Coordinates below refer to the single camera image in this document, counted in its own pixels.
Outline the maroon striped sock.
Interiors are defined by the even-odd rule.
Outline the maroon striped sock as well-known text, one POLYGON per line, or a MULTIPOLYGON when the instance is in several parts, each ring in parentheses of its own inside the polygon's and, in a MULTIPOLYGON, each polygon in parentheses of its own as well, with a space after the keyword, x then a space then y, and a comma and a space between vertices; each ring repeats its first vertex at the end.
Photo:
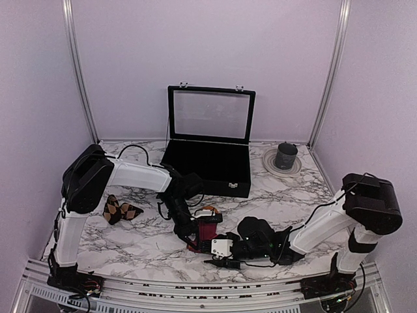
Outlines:
MULTIPOLYGON (((202 207, 202 209, 216 209, 216 208, 214 208, 213 206, 204 206, 204 207, 202 207)), ((196 220, 198 222, 199 232, 197 233, 197 236, 199 237, 199 243, 201 241, 204 241, 204 240, 211 240, 211 239, 216 238, 216 236, 217 236, 216 230, 217 230, 217 225, 219 223, 217 223, 217 224, 215 224, 215 223, 206 223, 206 222, 203 222, 202 220, 197 220, 197 219, 194 219, 194 220, 196 220)), ((199 248, 188 248, 187 247, 187 249, 192 251, 192 252, 195 252, 195 253, 201 253, 199 251, 199 248)))

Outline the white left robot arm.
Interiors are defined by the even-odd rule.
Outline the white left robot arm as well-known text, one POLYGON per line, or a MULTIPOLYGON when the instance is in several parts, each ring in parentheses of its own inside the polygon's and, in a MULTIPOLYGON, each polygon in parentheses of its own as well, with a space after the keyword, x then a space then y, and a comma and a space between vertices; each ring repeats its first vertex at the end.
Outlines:
POLYGON ((79 241, 89 213, 98 207, 109 186, 156 192, 175 224, 177 237, 193 249, 198 248, 199 226, 186 203, 203 191, 203 181, 196 173, 181 175, 168 164, 127 162, 92 144, 63 174, 61 206, 54 225, 55 244, 48 256, 50 286, 77 290, 89 278, 78 272, 79 241))

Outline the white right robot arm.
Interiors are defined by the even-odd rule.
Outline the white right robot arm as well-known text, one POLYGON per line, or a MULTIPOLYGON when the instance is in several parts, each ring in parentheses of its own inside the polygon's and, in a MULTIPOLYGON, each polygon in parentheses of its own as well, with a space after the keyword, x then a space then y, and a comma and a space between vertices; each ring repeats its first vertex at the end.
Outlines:
POLYGON ((371 174, 350 173, 331 202, 318 205, 297 228, 275 231, 264 219, 247 216, 237 234, 213 238, 210 264, 240 269, 246 260, 268 258, 271 266, 292 265, 317 245, 345 228, 352 227, 347 244, 331 259, 325 275, 300 281, 304 298, 323 297, 353 290, 355 274, 379 239, 397 231, 403 223, 393 184, 371 174))

